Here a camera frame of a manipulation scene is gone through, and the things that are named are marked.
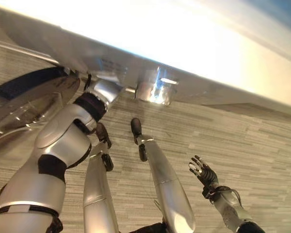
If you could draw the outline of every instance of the silver robot leg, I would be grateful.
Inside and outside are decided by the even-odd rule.
[[[83,214],[85,233],[118,233],[118,225],[107,181],[107,171],[113,169],[108,153],[111,142],[107,131],[97,124],[100,143],[91,151],[85,177]]]
[[[164,222],[170,233],[192,233],[195,217],[182,185],[155,140],[141,132],[139,119],[131,121],[135,143],[139,146],[140,159],[149,161],[156,195],[159,199]]]

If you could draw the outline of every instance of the black joint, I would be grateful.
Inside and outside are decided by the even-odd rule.
[[[58,217],[53,216],[52,223],[47,228],[46,233],[59,233],[64,229],[62,222],[59,220]]]
[[[107,171],[112,171],[113,170],[113,162],[112,162],[112,159],[110,157],[110,155],[108,154],[103,154],[101,156],[101,159],[103,161],[103,164],[105,165],[106,167],[106,170]]]
[[[265,233],[265,231],[254,222],[245,222],[239,227],[237,233]]]
[[[74,101],[74,104],[84,108],[96,122],[107,112],[105,104],[91,93],[83,93]]]
[[[65,183],[67,165],[51,154],[43,154],[38,160],[39,174],[55,176]]]
[[[75,119],[73,123],[86,135],[91,134],[91,131],[79,119]]]
[[[144,144],[141,144],[139,147],[139,158],[142,162],[147,161],[147,157],[146,157],[146,147]]]

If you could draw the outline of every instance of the robot finger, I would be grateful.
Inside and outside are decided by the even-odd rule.
[[[195,158],[191,158],[191,160],[195,163],[196,166],[198,166],[200,169],[203,169],[203,164],[199,160]]]
[[[203,168],[209,167],[208,164],[206,164],[199,156],[195,155],[194,157],[196,158],[198,163],[201,165],[201,167]]]
[[[196,176],[200,176],[200,174],[202,173],[202,170],[191,162],[189,163],[189,168],[190,172],[192,172]]]

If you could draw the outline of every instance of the robotic hand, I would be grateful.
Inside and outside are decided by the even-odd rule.
[[[58,217],[65,197],[65,171],[90,154],[87,134],[96,130],[121,90],[106,80],[91,83],[40,131],[30,158],[0,191],[0,233],[63,229]]]
[[[230,230],[236,233],[265,233],[244,210],[239,193],[219,185],[216,173],[200,157],[196,155],[192,158],[189,168],[204,185],[202,195],[214,204]]]

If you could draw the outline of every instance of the robot forearm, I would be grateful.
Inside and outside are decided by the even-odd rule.
[[[195,156],[190,171],[204,185],[203,196],[219,211],[225,225],[235,233],[265,233],[242,207],[239,193],[218,183],[216,173],[201,158]]]

